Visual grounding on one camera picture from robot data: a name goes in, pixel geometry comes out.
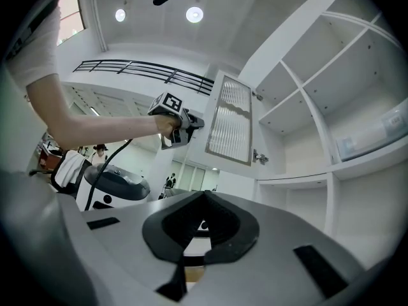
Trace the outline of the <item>white and black robot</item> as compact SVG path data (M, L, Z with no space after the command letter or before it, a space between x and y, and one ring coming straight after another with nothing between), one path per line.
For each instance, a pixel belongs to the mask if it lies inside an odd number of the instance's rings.
M149 183L140 175L108 165L90 191L102 166L90 166L84 171L76 195L81 212L88 210L123 208L145 203L150 193Z

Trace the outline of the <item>black railing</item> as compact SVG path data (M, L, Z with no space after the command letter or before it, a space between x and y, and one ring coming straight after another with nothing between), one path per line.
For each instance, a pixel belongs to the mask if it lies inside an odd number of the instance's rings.
M116 75L127 74L159 80L164 84L174 84L209 96L214 81L172 66L127 59L93 59L82 61L73 72L107 72Z

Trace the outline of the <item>white desk with hutch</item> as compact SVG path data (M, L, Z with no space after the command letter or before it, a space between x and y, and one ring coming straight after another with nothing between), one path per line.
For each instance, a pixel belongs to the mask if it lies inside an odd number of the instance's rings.
M336 139L408 98L408 51L373 0L245 0L239 80L252 96L256 199L292 212L365 267L408 223L408 135L342 162Z

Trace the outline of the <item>person's white shirt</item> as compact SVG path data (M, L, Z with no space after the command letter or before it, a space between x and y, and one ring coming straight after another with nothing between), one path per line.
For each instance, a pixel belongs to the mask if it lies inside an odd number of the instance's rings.
M6 68L19 88L26 89L37 80L57 73L56 48L60 21L60 7L56 7L22 49L6 62Z

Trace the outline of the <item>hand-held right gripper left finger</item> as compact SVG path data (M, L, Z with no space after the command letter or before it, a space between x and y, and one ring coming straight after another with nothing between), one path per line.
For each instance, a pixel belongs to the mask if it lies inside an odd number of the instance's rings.
M193 197L194 193L184 193L124 208L81 212L73 198L58 196L69 237L102 306L208 306L203 281L179 302L157 292L171 281L177 265L156 258L142 235L149 216Z

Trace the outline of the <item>white projector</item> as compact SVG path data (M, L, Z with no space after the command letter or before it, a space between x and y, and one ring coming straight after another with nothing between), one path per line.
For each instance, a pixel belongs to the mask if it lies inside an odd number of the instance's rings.
M408 98L349 135L336 139L339 157L348 161L381 149L408 135Z

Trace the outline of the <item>person's left hand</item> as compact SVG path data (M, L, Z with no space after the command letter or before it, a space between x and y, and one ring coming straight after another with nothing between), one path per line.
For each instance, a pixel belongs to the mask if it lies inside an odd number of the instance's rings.
M173 115L155 115L154 120L157 126L157 132L170 139L175 129L180 127L180 120Z

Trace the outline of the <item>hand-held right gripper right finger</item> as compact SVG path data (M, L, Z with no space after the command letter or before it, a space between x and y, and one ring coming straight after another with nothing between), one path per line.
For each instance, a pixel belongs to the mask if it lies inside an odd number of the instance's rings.
M324 300L294 249L311 245L351 283L365 270L335 240L302 218L237 196L219 197L251 213L258 241L234 263L208 265L187 294L187 306L313 306Z

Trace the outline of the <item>white cloth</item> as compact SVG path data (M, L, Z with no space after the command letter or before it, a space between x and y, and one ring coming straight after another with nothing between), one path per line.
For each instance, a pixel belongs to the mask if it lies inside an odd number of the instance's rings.
M76 196L85 170L91 166L86 157L69 150L51 174L51 185L59 193Z

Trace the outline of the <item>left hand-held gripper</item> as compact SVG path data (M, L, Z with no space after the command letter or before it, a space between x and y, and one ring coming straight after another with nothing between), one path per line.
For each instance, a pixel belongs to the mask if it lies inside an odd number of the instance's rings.
M172 129L168 135L161 135L161 149L167 150L187 145L194 129L200 129L205 126L203 119L189 113L183 107L183 101L169 92L159 95L151 104L147 115L166 115L173 116L178 120L179 126Z

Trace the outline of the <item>person's left forearm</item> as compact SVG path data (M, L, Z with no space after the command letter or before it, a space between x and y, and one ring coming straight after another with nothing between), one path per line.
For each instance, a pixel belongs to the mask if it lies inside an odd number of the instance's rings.
M72 115L67 110L44 117L48 132L60 147L119 142L159 133L156 120L147 117Z

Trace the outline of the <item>cabinet door with brass knob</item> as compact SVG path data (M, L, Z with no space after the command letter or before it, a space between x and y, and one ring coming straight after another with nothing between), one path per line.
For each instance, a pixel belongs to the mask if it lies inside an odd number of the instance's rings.
M189 160L254 178L252 165L252 90L219 71L203 114L204 127L194 132Z

